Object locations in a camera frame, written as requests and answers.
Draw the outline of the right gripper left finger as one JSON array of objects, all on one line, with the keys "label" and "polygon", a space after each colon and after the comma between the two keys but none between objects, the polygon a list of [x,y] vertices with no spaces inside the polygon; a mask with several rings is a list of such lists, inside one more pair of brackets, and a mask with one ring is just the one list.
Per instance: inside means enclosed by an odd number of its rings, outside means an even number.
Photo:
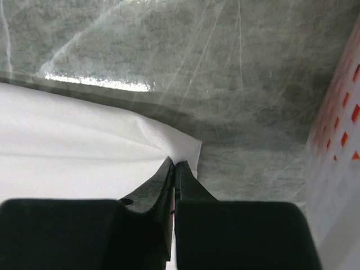
[{"label": "right gripper left finger", "polygon": [[173,206],[171,159],[119,200],[7,200],[1,268],[165,269]]}]

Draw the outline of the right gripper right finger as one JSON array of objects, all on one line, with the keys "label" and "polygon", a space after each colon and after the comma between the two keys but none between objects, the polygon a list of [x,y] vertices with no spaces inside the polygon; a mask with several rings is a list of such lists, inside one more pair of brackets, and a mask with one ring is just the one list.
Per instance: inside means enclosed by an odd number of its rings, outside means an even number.
[{"label": "right gripper right finger", "polygon": [[220,201],[175,168],[178,269],[321,269],[302,211],[289,202]]}]

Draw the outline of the white t-shirt red print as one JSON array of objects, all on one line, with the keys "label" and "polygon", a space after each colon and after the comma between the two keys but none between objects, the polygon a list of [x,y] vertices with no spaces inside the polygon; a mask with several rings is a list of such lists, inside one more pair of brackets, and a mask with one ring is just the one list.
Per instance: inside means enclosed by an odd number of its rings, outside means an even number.
[{"label": "white t-shirt red print", "polygon": [[131,111],[1,84],[1,204],[119,200],[165,159],[194,177],[201,142]]}]

